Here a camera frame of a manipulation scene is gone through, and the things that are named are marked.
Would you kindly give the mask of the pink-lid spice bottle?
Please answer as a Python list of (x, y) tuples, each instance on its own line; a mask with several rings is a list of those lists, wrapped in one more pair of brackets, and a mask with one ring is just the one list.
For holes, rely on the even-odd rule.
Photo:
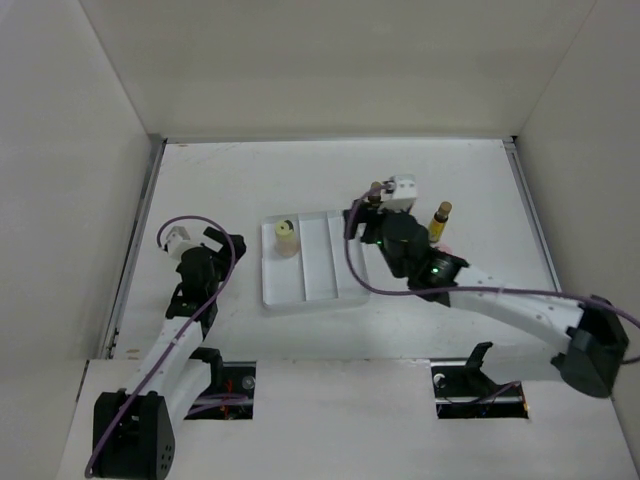
[(436, 248), (444, 253), (452, 254), (452, 249), (444, 243), (438, 243)]

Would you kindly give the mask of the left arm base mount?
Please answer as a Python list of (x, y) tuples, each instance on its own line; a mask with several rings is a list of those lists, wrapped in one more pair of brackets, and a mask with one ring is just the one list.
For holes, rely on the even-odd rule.
[(256, 391), (255, 362), (225, 362), (211, 385), (188, 409), (186, 420), (251, 420)]

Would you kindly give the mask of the brown bottle yellow label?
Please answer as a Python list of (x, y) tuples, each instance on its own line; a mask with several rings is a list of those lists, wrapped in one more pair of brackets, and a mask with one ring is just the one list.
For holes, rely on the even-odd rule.
[(381, 190), (383, 186), (380, 182), (371, 183), (371, 192), (368, 195), (368, 202), (371, 204), (379, 204), (381, 202)]
[(446, 224), (452, 210), (452, 204), (448, 201), (442, 202), (434, 213), (429, 226), (429, 241), (433, 244), (438, 243), (443, 235)]

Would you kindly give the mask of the white three-compartment tray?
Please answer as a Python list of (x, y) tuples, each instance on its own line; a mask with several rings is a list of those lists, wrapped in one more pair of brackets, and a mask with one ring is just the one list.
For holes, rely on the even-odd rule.
[[(275, 250), (274, 226), (294, 223), (300, 251), (291, 258)], [(350, 270), (344, 254), (344, 220), (339, 210), (266, 217), (261, 225), (262, 303), (276, 315), (335, 310), (365, 304), (370, 292), (353, 277), (368, 278), (363, 248), (349, 242)]]

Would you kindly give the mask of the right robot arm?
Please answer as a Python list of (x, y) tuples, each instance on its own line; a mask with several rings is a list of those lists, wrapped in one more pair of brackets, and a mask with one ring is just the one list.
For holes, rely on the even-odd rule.
[(607, 398), (625, 363), (626, 312), (608, 300), (510, 287), (465, 259), (430, 245), (427, 229), (407, 211), (362, 199), (342, 213), (346, 242), (376, 246), (391, 274), (407, 282), (404, 297), (477, 313), (523, 331), (554, 349), (549, 363), (574, 390)]

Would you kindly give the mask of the yellow-lid spice bottle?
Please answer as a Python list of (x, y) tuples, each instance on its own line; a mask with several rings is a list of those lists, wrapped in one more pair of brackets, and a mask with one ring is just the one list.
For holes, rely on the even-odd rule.
[(275, 250), (283, 258), (291, 258), (300, 251), (299, 238), (294, 223), (289, 219), (283, 219), (274, 226)]

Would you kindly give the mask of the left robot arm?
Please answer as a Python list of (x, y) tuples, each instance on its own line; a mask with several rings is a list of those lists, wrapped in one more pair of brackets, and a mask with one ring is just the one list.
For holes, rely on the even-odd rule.
[(217, 298), (246, 252), (242, 236), (208, 220), (204, 237), (214, 250), (196, 244), (181, 217), (156, 233), (157, 246), (177, 259), (176, 286), (161, 331), (134, 375), (94, 404), (92, 453), (86, 478), (164, 479), (175, 457), (175, 433), (200, 396), (214, 398), (224, 387), (218, 350), (203, 345), (218, 313)]

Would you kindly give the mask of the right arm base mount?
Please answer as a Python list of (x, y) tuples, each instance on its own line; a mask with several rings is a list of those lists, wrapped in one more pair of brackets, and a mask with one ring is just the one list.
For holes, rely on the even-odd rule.
[(440, 420), (529, 418), (522, 384), (498, 384), (481, 370), (492, 347), (492, 342), (482, 342), (466, 359), (430, 362), (435, 411)]

